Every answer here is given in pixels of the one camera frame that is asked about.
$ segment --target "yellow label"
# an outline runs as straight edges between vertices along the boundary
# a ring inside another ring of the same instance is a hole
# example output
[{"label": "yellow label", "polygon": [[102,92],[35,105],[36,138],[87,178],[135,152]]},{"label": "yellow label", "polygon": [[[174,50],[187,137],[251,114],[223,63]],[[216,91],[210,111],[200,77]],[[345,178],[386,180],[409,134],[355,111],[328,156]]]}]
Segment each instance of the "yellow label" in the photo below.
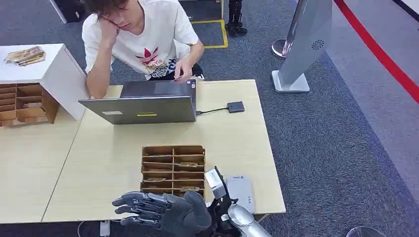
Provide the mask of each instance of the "yellow label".
[{"label": "yellow label", "polygon": [[153,117],[157,116],[157,114],[138,114],[137,117]]}]

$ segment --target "graphic print on t-shirt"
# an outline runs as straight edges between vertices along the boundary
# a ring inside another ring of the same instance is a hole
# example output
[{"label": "graphic print on t-shirt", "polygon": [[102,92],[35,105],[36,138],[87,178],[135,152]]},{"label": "graphic print on t-shirt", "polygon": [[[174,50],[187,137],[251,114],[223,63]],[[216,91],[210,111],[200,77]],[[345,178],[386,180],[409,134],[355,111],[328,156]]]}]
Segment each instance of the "graphic print on t-shirt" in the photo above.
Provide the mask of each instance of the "graphic print on t-shirt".
[{"label": "graphic print on t-shirt", "polygon": [[153,50],[153,53],[144,48],[144,57],[135,57],[140,60],[150,76],[154,78],[164,77],[176,69],[176,59],[169,59],[168,62],[165,62],[162,59],[156,60],[158,56],[159,48],[156,47],[156,49]]}]

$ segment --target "wooden organizer tray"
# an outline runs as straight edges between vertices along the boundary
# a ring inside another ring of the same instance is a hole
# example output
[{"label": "wooden organizer tray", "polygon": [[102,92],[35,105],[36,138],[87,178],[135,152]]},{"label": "wooden organizer tray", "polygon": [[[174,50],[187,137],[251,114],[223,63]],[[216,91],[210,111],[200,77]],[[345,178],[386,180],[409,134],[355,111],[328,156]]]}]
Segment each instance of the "wooden organizer tray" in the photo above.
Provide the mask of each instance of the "wooden organizer tray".
[{"label": "wooden organizer tray", "polygon": [[202,146],[143,147],[140,190],[174,194],[186,191],[204,196],[205,149]]},{"label": "wooden organizer tray", "polygon": [[58,107],[58,102],[39,83],[0,84],[0,127],[54,123]]}]

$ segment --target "laptop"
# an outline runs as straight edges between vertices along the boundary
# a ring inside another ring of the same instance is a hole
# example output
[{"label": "laptop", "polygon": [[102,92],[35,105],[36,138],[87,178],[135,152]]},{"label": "laptop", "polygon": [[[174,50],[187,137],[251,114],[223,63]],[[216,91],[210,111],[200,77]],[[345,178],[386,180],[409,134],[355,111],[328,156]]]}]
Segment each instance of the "laptop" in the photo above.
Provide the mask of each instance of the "laptop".
[{"label": "laptop", "polygon": [[132,81],[120,98],[79,102],[112,124],[195,122],[196,80]]}]

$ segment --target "white t-shirt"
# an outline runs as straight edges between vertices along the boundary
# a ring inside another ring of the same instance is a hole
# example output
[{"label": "white t-shirt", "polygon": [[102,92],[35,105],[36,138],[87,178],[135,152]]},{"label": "white t-shirt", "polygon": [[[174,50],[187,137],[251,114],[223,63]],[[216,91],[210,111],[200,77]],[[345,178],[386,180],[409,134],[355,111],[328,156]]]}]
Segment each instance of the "white t-shirt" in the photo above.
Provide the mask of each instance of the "white t-shirt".
[{"label": "white t-shirt", "polygon": [[[198,42],[188,16],[178,0],[139,0],[144,9],[144,32],[139,36],[120,30],[112,49],[115,57],[146,78],[163,77],[176,68],[176,62],[189,54],[191,44]],[[83,23],[82,38],[86,50],[86,73],[96,60],[101,30],[97,15]]]}]

